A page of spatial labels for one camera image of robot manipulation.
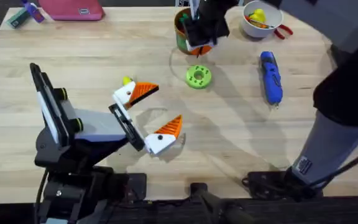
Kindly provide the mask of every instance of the table surface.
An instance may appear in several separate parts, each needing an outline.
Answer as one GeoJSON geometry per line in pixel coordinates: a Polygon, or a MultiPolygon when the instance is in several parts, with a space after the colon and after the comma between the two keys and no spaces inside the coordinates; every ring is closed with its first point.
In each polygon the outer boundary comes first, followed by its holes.
{"type": "MultiPolygon", "coordinates": [[[[180,8],[112,7],[99,22],[28,21],[0,28],[0,202],[33,202],[43,170],[34,165],[44,122],[29,64],[39,64],[74,107],[109,112],[123,76],[160,85],[131,108],[142,132],[183,115],[178,142],[159,157],[130,144],[101,162],[117,172],[145,172],[147,198],[184,198],[192,182],[220,197],[249,197],[239,181],[253,170],[284,170],[296,159],[313,125],[312,94],[332,72],[330,41],[285,16],[294,35],[260,41],[239,30],[242,8],[226,16],[231,34],[200,58],[176,47],[173,18],[180,8]],[[264,100],[259,55],[272,50],[282,75],[283,101],[264,100]],[[190,65],[205,65],[213,83],[194,90],[184,82],[190,65]]],[[[18,8],[8,10],[11,17],[18,8]]],[[[358,195],[358,166],[335,179],[326,195],[358,195]]]]}

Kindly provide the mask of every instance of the pink case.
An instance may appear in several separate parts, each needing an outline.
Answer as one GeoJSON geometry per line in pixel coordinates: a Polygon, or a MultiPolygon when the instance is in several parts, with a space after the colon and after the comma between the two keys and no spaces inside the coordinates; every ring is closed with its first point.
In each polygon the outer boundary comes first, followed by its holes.
{"type": "Polygon", "coordinates": [[[104,15],[98,0],[39,0],[38,2],[54,20],[97,21],[104,15]]]}

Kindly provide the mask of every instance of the floor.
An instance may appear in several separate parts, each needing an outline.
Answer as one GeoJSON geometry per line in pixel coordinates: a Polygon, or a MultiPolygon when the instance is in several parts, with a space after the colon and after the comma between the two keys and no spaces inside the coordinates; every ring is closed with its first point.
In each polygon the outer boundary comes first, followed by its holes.
{"type": "MultiPolygon", "coordinates": [[[[99,0],[102,6],[174,6],[175,0],[99,0]]],[[[19,0],[0,0],[0,24],[10,7],[21,7],[19,0]]]]}

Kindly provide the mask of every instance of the pliers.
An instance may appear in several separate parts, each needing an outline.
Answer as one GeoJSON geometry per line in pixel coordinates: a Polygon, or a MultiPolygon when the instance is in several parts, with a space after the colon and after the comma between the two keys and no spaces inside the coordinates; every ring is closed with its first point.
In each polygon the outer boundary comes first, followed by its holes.
{"type": "Polygon", "coordinates": [[[286,25],[283,25],[283,24],[279,25],[277,27],[277,29],[274,31],[274,33],[277,35],[278,38],[280,38],[282,40],[285,39],[286,36],[284,36],[282,33],[280,33],[280,31],[278,31],[278,29],[282,29],[282,30],[286,31],[289,35],[293,34],[293,31],[286,25]]]}

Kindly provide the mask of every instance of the green ring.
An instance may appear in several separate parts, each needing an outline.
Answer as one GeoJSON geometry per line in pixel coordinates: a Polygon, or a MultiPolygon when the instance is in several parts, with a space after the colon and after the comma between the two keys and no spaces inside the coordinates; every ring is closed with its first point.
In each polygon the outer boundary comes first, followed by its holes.
{"type": "Polygon", "coordinates": [[[190,67],[186,72],[186,83],[192,88],[202,89],[206,88],[212,80],[211,71],[202,65],[194,65],[190,67]],[[202,76],[201,79],[197,79],[197,74],[202,76]]]}

